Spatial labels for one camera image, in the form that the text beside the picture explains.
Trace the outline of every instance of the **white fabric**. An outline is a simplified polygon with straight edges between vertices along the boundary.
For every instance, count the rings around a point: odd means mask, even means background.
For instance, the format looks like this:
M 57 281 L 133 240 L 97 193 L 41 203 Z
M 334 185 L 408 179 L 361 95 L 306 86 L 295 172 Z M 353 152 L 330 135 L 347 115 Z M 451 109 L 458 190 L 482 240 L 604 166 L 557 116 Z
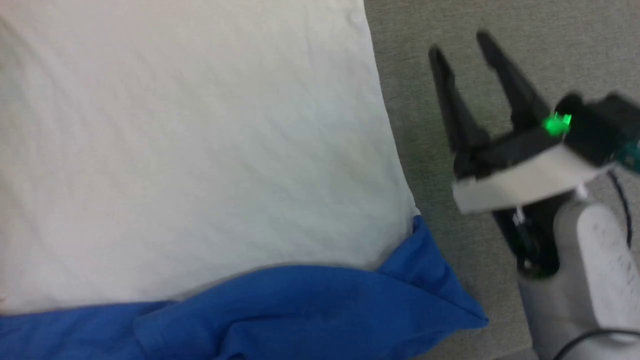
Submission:
M 372 268 L 417 210 L 362 0 L 4 0 L 2 313 Z

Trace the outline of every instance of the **green led indicator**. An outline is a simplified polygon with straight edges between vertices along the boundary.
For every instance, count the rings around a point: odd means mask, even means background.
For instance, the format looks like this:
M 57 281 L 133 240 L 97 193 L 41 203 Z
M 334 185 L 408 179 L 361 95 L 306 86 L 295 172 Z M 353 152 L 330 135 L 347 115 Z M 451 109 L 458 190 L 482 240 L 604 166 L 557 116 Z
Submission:
M 547 130 L 551 136 L 561 136 L 569 132 L 571 124 L 571 115 L 560 115 L 558 113 L 549 116 L 542 122 L 542 127 Z

